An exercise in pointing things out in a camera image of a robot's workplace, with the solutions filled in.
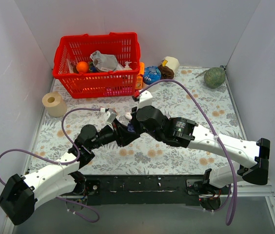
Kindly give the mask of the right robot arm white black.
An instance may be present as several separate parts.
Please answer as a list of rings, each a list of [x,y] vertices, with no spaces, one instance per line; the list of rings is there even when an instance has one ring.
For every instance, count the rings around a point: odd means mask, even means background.
[[[203,190],[208,194],[234,181],[254,185],[268,183],[271,142],[266,138],[247,141],[212,131],[182,117],[166,117],[153,106],[135,107],[131,123],[137,133],[147,133],[156,141],[171,147],[203,150],[230,158],[231,164],[205,173]]]

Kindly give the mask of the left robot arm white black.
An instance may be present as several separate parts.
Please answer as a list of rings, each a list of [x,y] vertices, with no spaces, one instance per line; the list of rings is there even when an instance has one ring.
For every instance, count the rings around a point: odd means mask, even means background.
[[[58,160],[25,176],[11,176],[4,183],[0,207],[14,225],[20,225],[49,200],[70,192],[82,194],[85,177],[79,169],[94,158],[92,150],[114,141],[127,146],[143,132],[140,125],[125,126],[117,119],[100,131],[90,124],[83,126],[72,148]]]

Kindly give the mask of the lavender earbud charging case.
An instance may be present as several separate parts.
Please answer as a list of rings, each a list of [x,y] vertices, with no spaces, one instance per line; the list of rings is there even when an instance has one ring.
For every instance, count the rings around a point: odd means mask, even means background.
[[[128,123],[127,129],[128,129],[129,132],[133,132],[133,133],[135,132],[135,129],[134,129],[134,127],[131,123]]]

